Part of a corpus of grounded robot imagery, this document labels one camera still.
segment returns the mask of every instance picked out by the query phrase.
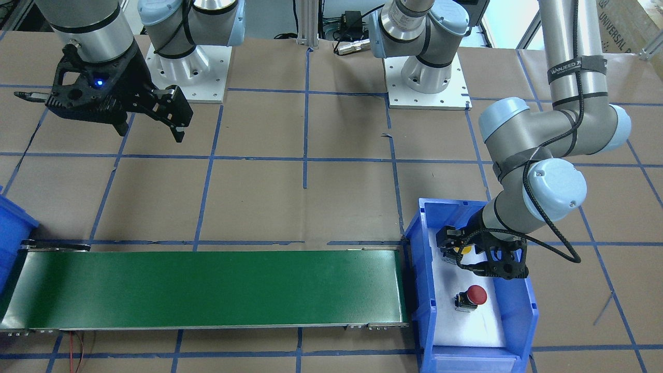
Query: red button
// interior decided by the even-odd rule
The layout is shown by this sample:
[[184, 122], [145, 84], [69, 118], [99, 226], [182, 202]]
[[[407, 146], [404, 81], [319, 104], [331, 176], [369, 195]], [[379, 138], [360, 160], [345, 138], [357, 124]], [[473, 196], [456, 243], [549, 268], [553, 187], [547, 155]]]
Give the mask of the red button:
[[482, 305], [488, 300], [488, 294], [481, 286], [472, 285], [467, 290], [467, 298], [476, 305]]

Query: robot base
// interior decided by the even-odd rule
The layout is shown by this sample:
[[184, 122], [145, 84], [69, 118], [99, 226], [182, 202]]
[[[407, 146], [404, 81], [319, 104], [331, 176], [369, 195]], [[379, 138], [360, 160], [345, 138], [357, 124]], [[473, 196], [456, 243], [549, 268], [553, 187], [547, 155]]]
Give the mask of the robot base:
[[160, 89], [164, 89], [171, 84], [178, 84], [189, 102], [222, 104], [233, 49], [231, 46], [215, 45], [201, 45], [199, 47], [202, 48], [210, 60], [210, 71], [206, 72], [204, 76], [200, 76], [202, 79], [197, 79], [197, 82], [186, 85], [183, 82], [167, 79], [160, 73], [159, 63], [154, 54], [154, 46], [150, 45], [145, 62], [152, 75], [152, 82]]
[[407, 86], [400, 76], [400, 71], [407, 60], [407, 56], [385, 58], [385, 78], [390, 108], [464, 110], [472, 107], [458, 55], [453, 58], [449, 85], [438, 94], [423, 94]]

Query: conveyor belt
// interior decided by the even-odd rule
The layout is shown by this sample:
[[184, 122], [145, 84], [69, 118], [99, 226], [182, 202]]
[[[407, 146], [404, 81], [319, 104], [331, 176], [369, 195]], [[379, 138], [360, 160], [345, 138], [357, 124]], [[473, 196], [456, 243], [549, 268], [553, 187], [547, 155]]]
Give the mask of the conveyor belt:
[[0, 329], [22, 331], [408, 321], [393, 250], [22, 251], [0, 315]]

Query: tiled table surface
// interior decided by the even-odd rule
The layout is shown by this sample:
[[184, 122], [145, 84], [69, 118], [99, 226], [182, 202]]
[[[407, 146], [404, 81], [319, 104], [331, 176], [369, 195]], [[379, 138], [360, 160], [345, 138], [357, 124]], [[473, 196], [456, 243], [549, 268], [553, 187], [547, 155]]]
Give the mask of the tiled table surface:
[[[369, 53], [246, 40], [225, 105], [193, 105], [183, 143], [142, 115], [123, 139], [13, 97], [49, 88], [59, 50], [53, 34], [0, 35], [0, 185], [41, 221], [36, 238], [93, 250], [400, 248], [417, 198], [500, 191], [477, 126], [489, 104], [518, 96], [551, 108], [542, 52], [461, 49], [474, 107], [432, 112], [388, 109]], [[633, 133], [611, 153], [572, 159], [589, 195], [559, 227], [582, 263], [530, 250], [533, 372], [663, 371], [663, 83], [632, 55], [607, 58], [611, 101]], [[397, 373], [418, 360], [411, 329], [88, 332], [85, 342], [82, 372]], [[68, 335], [2, 336], [0, 371], [66, 372], [68, 352]]]

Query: blue plastic crate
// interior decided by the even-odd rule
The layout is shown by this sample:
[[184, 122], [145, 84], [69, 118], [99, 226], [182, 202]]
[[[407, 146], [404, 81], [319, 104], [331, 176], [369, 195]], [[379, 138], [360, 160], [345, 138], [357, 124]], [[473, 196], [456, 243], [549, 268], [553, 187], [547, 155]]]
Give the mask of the blue plastic crate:
[[529, 279], [493, 280], [505, 347], [433, 345], [438, 311], [431, 250], [438, 249], [429, 242], [428, 229], [439, 230], [445, 225], [463, 227], [472, 214], [484, 205], [486, 202], [421, 198], [419, 213], [405, 232], [410, 240], [412, 266], [416, 276], [418, 308], [412, 320], [418, 323], [419, 339], [424, 349], [421, 373], [521, 373], [527, 367], [538, 320], [538, 308]]
[[25, 210], [0, 195], [0, 293], [5, 288], [21, 241], [28, 238], [38, 225], [39, 222]]

